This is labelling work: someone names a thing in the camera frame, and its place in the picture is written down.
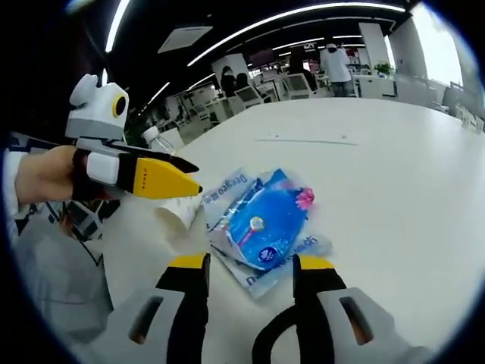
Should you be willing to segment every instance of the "white table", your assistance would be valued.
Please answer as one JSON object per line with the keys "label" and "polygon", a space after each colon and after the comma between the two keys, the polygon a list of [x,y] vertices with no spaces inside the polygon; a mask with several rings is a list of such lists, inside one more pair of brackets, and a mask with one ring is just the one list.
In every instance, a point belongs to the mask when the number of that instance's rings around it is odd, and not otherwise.
{"label": "white table", "polygon": [[[330,260],[348,287],[392,313],[411,344],[437,350],[468,314],[485,272],[485,135],[461,124],[384,100],[278,102],[236,115],[179,154],[200,167],[206,189],[239,166],[297,171],[314,189],[310,223],[333,241]],[[258,141],[290,138],[308,142]],[[168,243],[149,203],[122,202],[103,233],[114,307],[153,287],[173,254],[208,248],[200,215],[189,238]],[[291,278],[255,302],[213,257],[204,362],[247,363],[258,332],[290,305]],[[299,362],[293,331],[273,356]]]}

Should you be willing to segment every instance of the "white shirt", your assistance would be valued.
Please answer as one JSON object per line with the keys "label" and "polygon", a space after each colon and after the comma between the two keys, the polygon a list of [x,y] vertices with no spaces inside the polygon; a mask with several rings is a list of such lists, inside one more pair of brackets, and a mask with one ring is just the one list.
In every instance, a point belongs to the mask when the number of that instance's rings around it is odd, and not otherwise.
{"label": "white shirt", "polygon": [[347,69],[350,60],[343,49],[337,49],[334,53],[324,49],[320,54],[320,60],[330,82],[348,82],[351,80],[350,72]]}
{"label": "white shirt", "polygon": [[9,152],[5,150],[4,171],[3,171],[3,197],[5,201],[8,235],[12,240],[18,235],[17,225],[14,218],[22,213],[18,204],[17,191],[15,190],[15,179],[17,178],[18,165],[26,155],[24,152]]}

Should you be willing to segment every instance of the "white robot head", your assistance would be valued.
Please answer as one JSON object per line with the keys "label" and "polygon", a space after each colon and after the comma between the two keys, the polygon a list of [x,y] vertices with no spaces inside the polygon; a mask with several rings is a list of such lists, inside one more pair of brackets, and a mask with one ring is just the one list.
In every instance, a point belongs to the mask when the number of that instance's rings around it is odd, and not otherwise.
{"label": "white robot head", "polygon": [[122,140],[127,121],[128,94],[116,83],[97,87],[98,77],[85,74],[74,87],[69,102],[66,137]]}

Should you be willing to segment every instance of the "plastic bag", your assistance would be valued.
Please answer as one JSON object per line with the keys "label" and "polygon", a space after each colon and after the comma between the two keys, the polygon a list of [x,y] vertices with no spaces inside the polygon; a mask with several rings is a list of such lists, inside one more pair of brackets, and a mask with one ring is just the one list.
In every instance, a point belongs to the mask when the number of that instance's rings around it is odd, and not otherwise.
{"label": "plastic bag", "polygon": [[323,255],[331,242],[305,228],[313,192],[282,169],[231,174],[202,199],[211,245],[236,279],[259,297],[290,272],[294,253]]}

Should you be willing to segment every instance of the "ceiling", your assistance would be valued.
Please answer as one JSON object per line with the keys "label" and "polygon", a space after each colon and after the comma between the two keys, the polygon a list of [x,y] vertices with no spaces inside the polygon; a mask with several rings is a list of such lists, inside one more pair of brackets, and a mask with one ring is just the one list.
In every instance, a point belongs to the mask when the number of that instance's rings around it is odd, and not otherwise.
{"label": "ceiling", "polygon": [[[161,101],[164,96],[181,92],[208,76],[211,73],[211,63],[229,52],[242,52],[249,57],[262,49],[305,39],[358,35],[358,23],[361,21],[379,23],[386,35],[408,18],[407,13],[376,8],[347,7],[306,11],[241,34],[187,67],[194,57],[207,48],[250,24],[285,11],[323,3],[331,2],[245,0],[226,2],[221,6],[218,2],[199,0],[131,0],[120,23],[113,49],[108,54],[109,80],[123,88],[129,87],[131,105],[139,110],[166,82],[170,82],[170,85],[154,100],[153,105],[157,104],[158,99]],[[379,3],[409,7],[405,0],[380,0]],[[104,16],[101,17],[109,25],[111,21],[108,19],[113,16],[110,12],[113,13],[116,7],[114,2],[111,9],[105,8]],[[95,18],[101,28],[99,14]],[[190,47],[158,54],[159,48],[173,29],[193,26],[213,28]],[[99,41],[108,37],[108,27],[104,27],[96,29]]]}

